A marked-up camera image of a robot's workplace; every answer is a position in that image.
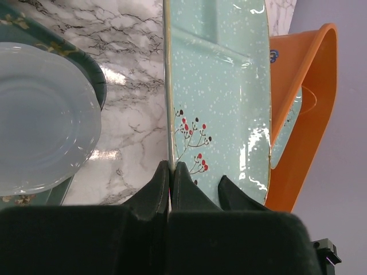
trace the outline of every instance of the light blue plate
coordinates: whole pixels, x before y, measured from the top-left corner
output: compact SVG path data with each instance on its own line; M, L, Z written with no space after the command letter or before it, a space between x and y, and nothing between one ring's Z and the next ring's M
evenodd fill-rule
M185 162L218 204L227 175L264 204L270 170L270 60L263 0L164 1L171 169Z
M287 118L284 121L283 127L280 130L278 137L275 140L274 146L271 149L271 168L274 169L282 157L284 149L288 143L288 140L296 124L297 117L302 106L302 88L298 90L296 97L294 98L293 105L288 113Z

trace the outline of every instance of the branch pattern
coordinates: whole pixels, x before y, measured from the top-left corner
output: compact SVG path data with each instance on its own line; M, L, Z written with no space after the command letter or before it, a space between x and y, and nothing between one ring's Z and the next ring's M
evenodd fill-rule
M177 153L177 161L179 161L182 156L185 154L185 152L188 150L188 148L199 148L203 146L207 146L212 141L211 136L206 135L206 124L202 124L201 128L198 127L199 118L195 118L195 121L192 121L191 123L184 117L184 111L180 109L179 111L174 110L175 112L175 118L174 121L176 122L176 119L180 119L180 124L178 128L175 130L175 147L176 147L176 153ZM183 137L183 151L179 152L177 147L177 139L178 136ZM198 142L194 142L193 136L198 136ZM204 173L209 169L208 164L206 163L206 160L203 157L202 153L198 153L196 156L194 156L193 159L193 165L191 169L189 170L190 175L194 175L197 173Z

